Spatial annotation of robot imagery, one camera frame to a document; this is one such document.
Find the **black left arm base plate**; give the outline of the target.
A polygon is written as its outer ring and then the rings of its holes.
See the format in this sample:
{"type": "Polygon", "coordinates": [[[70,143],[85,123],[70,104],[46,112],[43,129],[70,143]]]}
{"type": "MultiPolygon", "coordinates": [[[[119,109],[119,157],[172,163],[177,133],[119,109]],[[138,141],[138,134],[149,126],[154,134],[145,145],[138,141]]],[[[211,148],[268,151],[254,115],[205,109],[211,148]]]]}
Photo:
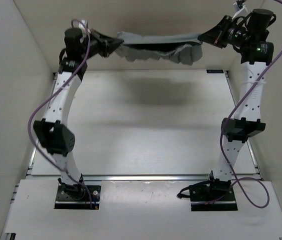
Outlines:
{"type": "Polygon", "coordinates": [[[58,189],[54,208],[58,210],[99,210],[101,185],[87,185],[91,197],[85,188],[78,185],[67,185],[58,178],[58,189]]]}

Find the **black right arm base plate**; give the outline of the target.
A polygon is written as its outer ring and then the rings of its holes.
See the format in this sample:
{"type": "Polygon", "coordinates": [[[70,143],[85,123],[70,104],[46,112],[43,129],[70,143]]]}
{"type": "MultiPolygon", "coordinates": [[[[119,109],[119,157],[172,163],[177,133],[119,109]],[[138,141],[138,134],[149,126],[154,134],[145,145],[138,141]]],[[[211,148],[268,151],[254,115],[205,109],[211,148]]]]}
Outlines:
{"type": "Polygon", "coordinates": [[[179,199],[189,199],[193,212],[237,211],[238,206],[231,181],[221,181],[211,173],[208,180],[185,187],[177,194],[179,199]]]}

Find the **grey pleated skirt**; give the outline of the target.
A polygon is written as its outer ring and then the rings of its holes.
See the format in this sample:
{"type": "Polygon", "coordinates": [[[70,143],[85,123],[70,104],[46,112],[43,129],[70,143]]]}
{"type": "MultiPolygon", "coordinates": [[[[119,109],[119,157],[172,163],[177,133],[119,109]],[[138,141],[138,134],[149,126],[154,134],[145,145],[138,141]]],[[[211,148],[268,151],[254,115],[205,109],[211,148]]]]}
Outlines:
{"type": "Polygon", "coordinates": [[[124,42],[115,52],[129,62],[163,59],[191,66],[203,56],[198,36],[198,33],[162,36],[121,31],[117,37],[124,42]]]}

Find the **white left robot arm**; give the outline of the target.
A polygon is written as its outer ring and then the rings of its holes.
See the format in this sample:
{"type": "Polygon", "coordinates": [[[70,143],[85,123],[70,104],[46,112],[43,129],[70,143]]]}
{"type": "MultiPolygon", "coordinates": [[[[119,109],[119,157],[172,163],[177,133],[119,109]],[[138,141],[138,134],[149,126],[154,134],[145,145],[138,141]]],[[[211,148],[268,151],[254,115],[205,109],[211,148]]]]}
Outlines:
{"type": "Polygon", "coordinates": [[[65,31],[64,42],[52,98],[43,118],[34,121],[33,129],[43,153],[60,171],[59,183],[68,185],[68,193],[74,199],[80,199],[85,195],[85,186],[72,153],[75,136],[67,127],[69,111],[87,70],[86,61],[95,55],[109,57],[124,41],[96,30],[84,34],[81,29],[73,27],[65,31]]]}

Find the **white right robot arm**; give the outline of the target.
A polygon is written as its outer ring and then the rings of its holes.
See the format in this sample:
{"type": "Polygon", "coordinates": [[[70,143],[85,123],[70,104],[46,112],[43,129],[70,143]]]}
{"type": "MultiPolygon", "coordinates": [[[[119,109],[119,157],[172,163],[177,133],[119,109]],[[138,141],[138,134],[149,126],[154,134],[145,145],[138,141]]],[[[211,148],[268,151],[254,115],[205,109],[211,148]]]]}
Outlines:
{"type": "Polygon", "coordinates": [[[271,64],[274,53],[273,43],[267,41],[267,28],[275,20],[272,11],[257,8],[247,16],[226,15],[215,27],[198,36],[199,41],[221,49],[231,45],[241,55],[244,77],[240,101],[233,114],[222,121],[223,151],[210,173],[210,184],[205,187],[205,196],[210,200],[217,200],[223,189],[230,187],[233,167],[245,142],[265,130],[260,111],[264,70],[271,64]]]}

